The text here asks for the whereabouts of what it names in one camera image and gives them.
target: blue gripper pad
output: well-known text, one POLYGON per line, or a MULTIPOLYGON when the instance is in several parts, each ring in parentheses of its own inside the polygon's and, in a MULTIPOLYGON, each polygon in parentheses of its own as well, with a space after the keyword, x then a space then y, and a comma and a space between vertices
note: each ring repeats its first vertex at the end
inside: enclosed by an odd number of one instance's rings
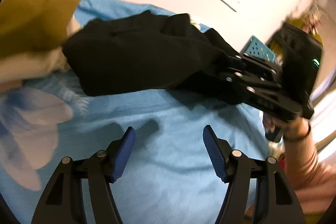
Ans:
POLYGON ((121 140, 122 143, 114 158, 113 170, 111 174, 111 179, 113 182, 122 176, 129 156, 131 155, 135 143, 134 128, 129 127, 121 140))
POLYGON ((274 62, 275 60, 274 53, 255 36, 250 38, 243 51, 249 55, 253 55, 271 62, 274 62))
POLYGON ((208 151, 212 166, 216 175, 224 182, 226 181, 225 158, 222 155, 217 143, 215 142, 216 135, 211 126, 206 126, 203 129, 203 142, 208 151))

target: bed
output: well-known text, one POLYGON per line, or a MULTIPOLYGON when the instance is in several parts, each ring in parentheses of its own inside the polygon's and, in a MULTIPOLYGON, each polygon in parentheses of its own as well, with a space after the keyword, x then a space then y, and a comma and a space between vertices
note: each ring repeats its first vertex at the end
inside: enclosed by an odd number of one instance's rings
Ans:
MULTIPOLYGON (((173 14, 120 0, 81 0, 74 16, 83 26, 93 18, 144 10, 173 14)), ((202 140, 207 124, 248 157, 267 156, 259 110, 245 104, 177 90, 88 97, 72 71, 28 80, 22 89, 0 95, 0 193, 16 218, 30 223, 63 157, 90 157, 132 126, 135 147, 122 178, 110 185, 123 222, 214 223, 227 185, 216 176, 202 140)), ((82 188, 87 223, 93 224, 86 180, 82 188)), ((251 180, 247 207, 254 195, 251 180)))

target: metal bolt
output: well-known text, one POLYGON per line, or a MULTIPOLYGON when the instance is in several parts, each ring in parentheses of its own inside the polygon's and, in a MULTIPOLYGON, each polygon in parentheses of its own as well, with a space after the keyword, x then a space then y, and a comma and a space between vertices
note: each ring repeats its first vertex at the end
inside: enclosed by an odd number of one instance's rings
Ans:
POLYGON ((247 86, 246 89, 252 93, 255 93, 255 90, 254 88, 251 88, 250 86, 247 86))
POLYGON ((267 161, 268 161, 270 164, 275 164, 275 163, 277 162, 277 160, 276 160, 275 158, 273 158, 273 157, 269 157, 269 158, 267 159, 267 161))
POLYGON ((233 150, 232 155, 235 156, 235 157, 240 157, 242 155, 242 153, 239 150, 233 150))
POLYGON ((62 159, 62 163, 63 164, 68 164, 69 162, 70 162, 70 158, 69 157, 64 157, 63 159, 62 159))
POLYGON ((105 150, 99 150, 98 152, 97 152, 97 157, 98 158, 103 158, 103 157, 105 157, 106 156, 106 151, 105 150))

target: wrist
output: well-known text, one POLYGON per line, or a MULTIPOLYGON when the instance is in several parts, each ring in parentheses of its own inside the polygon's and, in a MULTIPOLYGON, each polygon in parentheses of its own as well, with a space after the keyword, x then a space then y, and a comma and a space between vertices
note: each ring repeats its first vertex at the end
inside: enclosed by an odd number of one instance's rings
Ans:
POLYGON ((295 120, 284 133, 284 137, 289 140, 295 140, 305 137, 310 131, 309 122, 300 118, 295 120))

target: human hand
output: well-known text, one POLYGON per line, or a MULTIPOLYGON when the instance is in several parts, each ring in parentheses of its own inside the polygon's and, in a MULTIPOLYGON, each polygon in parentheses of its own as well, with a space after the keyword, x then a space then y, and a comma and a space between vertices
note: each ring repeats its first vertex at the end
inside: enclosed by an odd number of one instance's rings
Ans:
POLYGON ((274 132, 275 127, 283 128, 283 135, 286 139, 290 140, 304 137, 308 134, 309 131, 308 120, 302 117, 296 117, 296 119, 291 122, 284 122, 267 113, 264 113, 262 123, 265 127, 265 130, 269 130, 271 132, 274 132))

